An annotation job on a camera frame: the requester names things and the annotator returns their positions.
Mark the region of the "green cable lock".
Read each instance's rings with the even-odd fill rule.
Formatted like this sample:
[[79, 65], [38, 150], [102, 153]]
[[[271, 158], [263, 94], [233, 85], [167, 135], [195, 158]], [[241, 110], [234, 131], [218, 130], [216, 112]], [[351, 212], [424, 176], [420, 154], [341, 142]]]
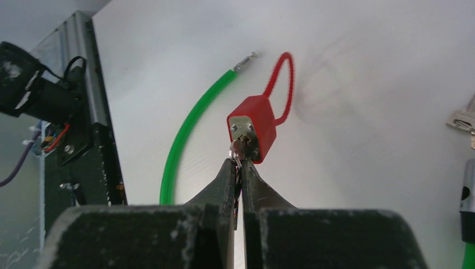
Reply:
[[174, 203], [175, 181], [180, 165], [181, 156], [189, 140], [190, 134], [200, 120], [203, 113], [214, 102], [224, 89], [232, 83], [250, 63], [258, 57], [257, 53], [252, 52], [242, 61], [236, 64], [232, 69], [226, 71], [209, 89], [200, 97], [194, 107], [188, 113], [184, 122], [181, 124], [174, 141], [168, 153], [164, 172], [162, 175], [159, 204], [172, 205]]

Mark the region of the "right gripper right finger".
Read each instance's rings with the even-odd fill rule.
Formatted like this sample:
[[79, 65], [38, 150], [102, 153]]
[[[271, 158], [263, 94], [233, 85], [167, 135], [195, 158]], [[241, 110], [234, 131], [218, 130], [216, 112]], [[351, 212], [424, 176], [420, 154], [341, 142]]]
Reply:
[[247, 268], [426, 268], [395, 211], [299, 209], [241, 163]]

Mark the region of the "red cable lock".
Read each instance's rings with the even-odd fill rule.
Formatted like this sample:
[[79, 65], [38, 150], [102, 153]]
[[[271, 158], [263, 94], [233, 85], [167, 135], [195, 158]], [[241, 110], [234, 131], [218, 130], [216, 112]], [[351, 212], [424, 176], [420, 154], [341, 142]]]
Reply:
[[[288, 91], [285, 108], [275, 117], [270, 97], [284, 63], [288, 63]], [[249, 155], [254, 164], [260, 164], [268, 155], [277, 137], [277, 126], [283, 124], [290, 113], [295, 88], [295, 65], [290, 52], [281, 54], [269, 81], [260, 95], [248, 96], [228, 116], [229, 137], [233, 140], [245, 135], [249, 138]]]

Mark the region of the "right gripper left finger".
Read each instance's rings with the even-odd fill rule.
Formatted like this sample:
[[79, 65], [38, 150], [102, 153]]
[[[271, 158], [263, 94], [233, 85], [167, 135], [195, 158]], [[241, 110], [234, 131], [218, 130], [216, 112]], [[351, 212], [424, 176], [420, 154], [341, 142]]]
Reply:
[[183, 205], [82, 206], [55, 221], [37, 268], [233, 268], [235, 162]]

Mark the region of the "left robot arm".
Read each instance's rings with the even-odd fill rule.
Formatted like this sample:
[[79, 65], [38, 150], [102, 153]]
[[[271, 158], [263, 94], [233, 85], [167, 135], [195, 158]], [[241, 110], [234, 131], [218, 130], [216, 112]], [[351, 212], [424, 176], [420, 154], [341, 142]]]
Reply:
[[76, 56], [53, 82], [53, 71], [22, 48], [1, 42], [1, 113], [22, 114], [53, 124], [74, 123], [87, 115], [87, 60]]

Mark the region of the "silver key bunch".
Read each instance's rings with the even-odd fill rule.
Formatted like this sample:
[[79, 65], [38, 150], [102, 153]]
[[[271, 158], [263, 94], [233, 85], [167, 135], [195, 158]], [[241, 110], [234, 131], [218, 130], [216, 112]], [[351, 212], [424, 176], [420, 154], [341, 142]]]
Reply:
[[474, 96], [464, 109], [456, 110], [451, 114], [446, 125], [470, 133], [470, 146], [474, 150]]

